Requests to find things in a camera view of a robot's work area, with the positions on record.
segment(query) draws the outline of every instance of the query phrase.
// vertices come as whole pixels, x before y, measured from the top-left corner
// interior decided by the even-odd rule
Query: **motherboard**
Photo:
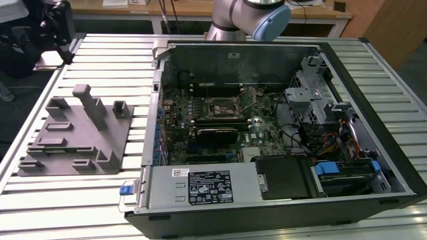
[[[285,154],[273,114],[279,98],[263,86],[164,88],[168,165],[243,163]]]

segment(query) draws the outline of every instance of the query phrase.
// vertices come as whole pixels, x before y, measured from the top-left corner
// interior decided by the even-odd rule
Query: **black device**
[[[72,8],[66,0],[22,0],[28,15],[0,23],[0,70],[12,78],[32,74],[41,53],[56,51],[70,64],[74,35]]]

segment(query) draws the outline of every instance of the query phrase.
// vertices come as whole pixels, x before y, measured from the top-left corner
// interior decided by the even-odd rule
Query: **floor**
[[[420,100],[427,104],[427,43],[421,43],[416,52],[407,60],[397,72]],[[22,126],[26,116],[33,108],[46,85],[52,72],[38,71],[24,79],[10,79],[0,72],[0,80],[6,87],[36,87],[12,88],[16,98],[13,102],[0,100],[0,160],[9,148],[17,132]]]

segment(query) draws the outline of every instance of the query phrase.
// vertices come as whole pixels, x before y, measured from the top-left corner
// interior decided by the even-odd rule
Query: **cable on desk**
[[[176,15],[176,11],[175,11],[175,3],[173,3],[173,1],[176,1],[176,0],[171,0],[172,9],[173,9],[173,15],[175,15],[175,23],[176,23],[176,33],[180,34],[180,22],[179,22],[179,16]]]
[[[296,4],[289,2],[289,0],[285,0],[288,4],[291,4],[292,6],[300,6],[303,8],[303,11],[304,11],[304,24],[303,24],[303,29],[301,29],[301,32],[305,33],[305,24],[307,24],[307,13],[305,13],[305,7],[312,7],[313,5],[312,4],[300,4],[297,1]]]
[[[164,21],[166,33],[171,35],[171,28],[168,24],[168,15],[166,15],[166,5],[165,5],[165,0],[158,0],[158,5],[160,5],[160,11],[161,11],[161,18]]]

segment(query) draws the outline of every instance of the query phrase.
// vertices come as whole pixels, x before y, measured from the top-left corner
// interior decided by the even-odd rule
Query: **white paper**
[[[102,9],[125,9],[128,7],[128,0],[102,0]]]

